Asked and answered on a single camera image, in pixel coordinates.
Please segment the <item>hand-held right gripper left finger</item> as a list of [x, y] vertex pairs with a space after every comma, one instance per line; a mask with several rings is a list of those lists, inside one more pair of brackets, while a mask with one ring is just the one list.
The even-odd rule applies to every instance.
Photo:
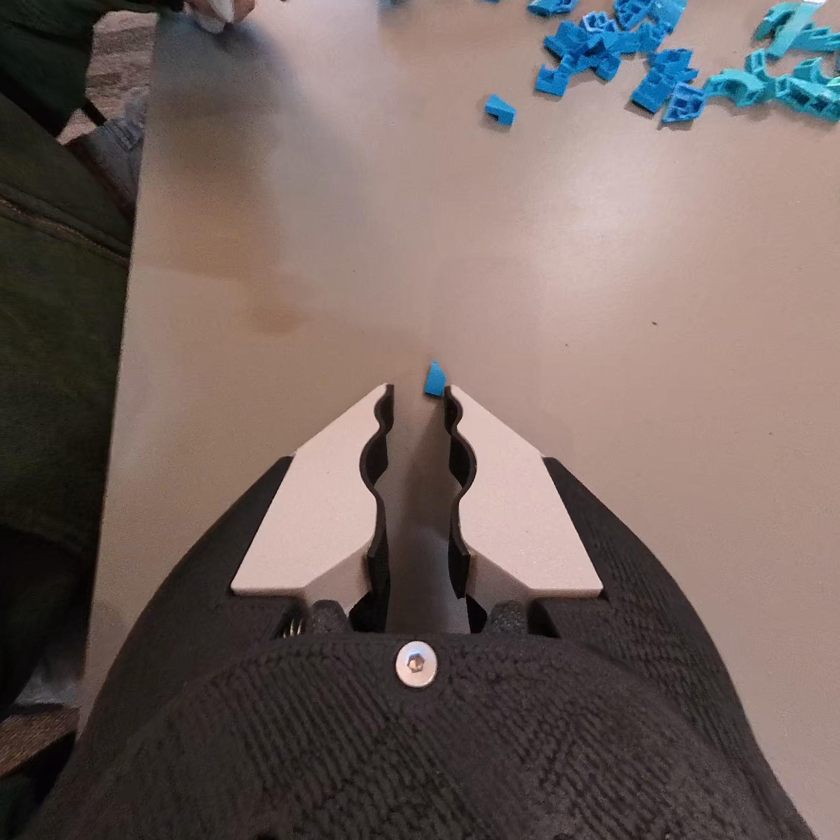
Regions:
[[232, 580], [244, 596], [338, 603], [385, 624], [391, 593], [385, 505], [394, 386], [382, 384], [300, 446]]

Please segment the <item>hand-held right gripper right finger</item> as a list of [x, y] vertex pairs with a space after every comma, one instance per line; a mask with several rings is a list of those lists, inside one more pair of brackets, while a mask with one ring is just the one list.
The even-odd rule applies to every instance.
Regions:
[[545, 457], [462, 388], [445, 387], [448, 469], [458, 483], [448, 573], [481, 632], [498, 604], [590, 600], [603, 583]]

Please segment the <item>blue denim jeans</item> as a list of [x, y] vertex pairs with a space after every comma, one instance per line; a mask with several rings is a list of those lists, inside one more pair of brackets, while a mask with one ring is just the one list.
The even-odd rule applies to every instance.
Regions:
[[132, 88], [121, 113], [82, 136], [80, 143], [122, 204], [137, 203], [147, 119], [148, 87]]

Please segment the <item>dark green zip jacket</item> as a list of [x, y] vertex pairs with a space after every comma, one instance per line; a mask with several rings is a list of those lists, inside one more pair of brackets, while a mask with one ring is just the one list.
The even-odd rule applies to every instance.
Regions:
[[2, 2], [2, 527], [96, 552], [133, 223], [57, 135], [106, 14], [183, 2]]

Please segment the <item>pile of blue wedge bricks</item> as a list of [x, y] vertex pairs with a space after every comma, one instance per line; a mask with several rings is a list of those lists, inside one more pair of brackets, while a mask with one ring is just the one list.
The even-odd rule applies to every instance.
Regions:
[[577, 22], [564, 19], [543, 40], [557, 64], [541, 66], [535, 91], [562, 98], [573, 76], [591, 71], [612, 81], [626, 56], [643, 56], [647, 62], [648, 54], [663, 50], [685, 8], [685, 2], [615, 1], [612, 11], [590, 12]]

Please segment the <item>pile of azure bricks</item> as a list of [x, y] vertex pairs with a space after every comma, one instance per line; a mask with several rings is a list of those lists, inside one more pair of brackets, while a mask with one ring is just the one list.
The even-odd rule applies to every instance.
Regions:
[[707, 94], [694, 85], [699, 70], [692, 66], [694, 51], [664, 49], [647, 56], [647, 74], [633, 91], [630, 105], [663, 125], [692, 123], [707, 105]]

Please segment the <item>pile of light blue arch bricks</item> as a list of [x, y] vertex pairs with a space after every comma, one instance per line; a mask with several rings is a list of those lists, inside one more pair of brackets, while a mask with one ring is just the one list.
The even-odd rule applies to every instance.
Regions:
[[795, 113], [839, 122], [838, 29], [819, 26], [825, 2], [781, 2], [756, 27], [742, 68], [719, 71], [702, 90], [746, 109], [781, 104]]

